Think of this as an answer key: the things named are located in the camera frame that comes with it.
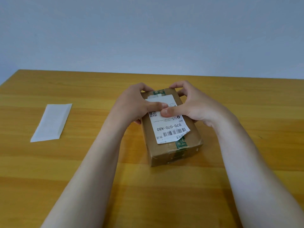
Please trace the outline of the person's right hand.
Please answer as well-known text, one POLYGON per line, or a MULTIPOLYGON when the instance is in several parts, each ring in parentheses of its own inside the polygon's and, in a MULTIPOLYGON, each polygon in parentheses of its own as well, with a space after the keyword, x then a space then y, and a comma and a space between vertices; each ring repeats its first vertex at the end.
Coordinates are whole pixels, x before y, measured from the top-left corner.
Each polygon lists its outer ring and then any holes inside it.
POLYGON ((188 90, 181 88, 177 94, 180 97, 187 97, 183 104, 178 105, 182 106, 182 115, 194 121, 203 121, 207 126, 215 127, 230 115, 230 111, 225 106, 192 84, 191 88, 188 90))

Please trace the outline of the person's left hand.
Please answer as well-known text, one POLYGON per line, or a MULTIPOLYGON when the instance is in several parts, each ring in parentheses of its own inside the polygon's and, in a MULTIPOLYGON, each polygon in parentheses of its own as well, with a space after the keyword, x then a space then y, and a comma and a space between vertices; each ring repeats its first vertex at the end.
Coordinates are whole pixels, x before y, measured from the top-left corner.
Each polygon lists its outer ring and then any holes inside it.
POLYGON ((140 125, 141 118, 147 114, 145 103, 148 102, 142 97, 142 91, 151 92, 153 89, 144 83, 128 87, 116 100, 108 118, 127 126, 132 122, 140 125))

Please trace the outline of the white shipping label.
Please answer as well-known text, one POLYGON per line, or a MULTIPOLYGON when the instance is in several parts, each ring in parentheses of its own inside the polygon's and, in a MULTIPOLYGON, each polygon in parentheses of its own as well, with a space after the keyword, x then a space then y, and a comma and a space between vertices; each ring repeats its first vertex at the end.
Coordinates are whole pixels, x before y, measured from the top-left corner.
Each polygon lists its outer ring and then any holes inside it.
MULTIPOLYGON (((177 106, 173 95, 150 95, 146 101, 166 103, 169 107, 177 106)), ((182 115, 165 118, 158 111, 149 112, 149 118, 155 134, 157 144, 176 142, 190 132, 182 115)))

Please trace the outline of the brown cardboard parcel box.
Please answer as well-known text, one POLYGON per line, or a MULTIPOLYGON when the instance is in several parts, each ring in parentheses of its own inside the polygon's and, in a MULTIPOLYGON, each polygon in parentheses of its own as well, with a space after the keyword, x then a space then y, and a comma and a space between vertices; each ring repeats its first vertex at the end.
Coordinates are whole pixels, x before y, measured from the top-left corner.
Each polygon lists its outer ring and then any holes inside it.
POLYGON ((176 142, 164 144, 157 144, 149 113, 140 119, 148 153, 148 161, 151 167, 166 165, 191 157, 196 154, 203 145, 203 139, 192 119, 187 116, 183 116, 183 118, 190 132, 176 142))

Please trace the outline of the person's left forearm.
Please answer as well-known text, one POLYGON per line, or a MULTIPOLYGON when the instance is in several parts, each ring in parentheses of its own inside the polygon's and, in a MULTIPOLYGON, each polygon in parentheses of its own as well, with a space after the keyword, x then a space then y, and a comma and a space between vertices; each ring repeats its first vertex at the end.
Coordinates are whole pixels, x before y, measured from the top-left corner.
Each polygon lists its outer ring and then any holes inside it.
POLYGON ((41 228, 101 228, 116 173, 120 144, 131 122, 147 111, 112 110, 41 228))

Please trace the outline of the person's right forearm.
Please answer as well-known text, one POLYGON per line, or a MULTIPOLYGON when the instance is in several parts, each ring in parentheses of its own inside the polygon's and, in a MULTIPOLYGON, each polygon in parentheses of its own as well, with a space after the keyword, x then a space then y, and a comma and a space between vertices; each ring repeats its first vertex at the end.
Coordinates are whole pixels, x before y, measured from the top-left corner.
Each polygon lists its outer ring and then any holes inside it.
POLYGON ((267 166, 253 140, 229 111, 203 114, 218 138, 244 228, 304 228, 304 212, 267 166))

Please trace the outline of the white paper strip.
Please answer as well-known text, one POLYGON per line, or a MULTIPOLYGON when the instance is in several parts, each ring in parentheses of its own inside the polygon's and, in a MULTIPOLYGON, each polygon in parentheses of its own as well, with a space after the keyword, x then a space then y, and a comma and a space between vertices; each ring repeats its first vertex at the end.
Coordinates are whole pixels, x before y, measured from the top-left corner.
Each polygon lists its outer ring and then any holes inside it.
POLYGON ((48 104, 30 142, 59 139, 72 104, 48 104))

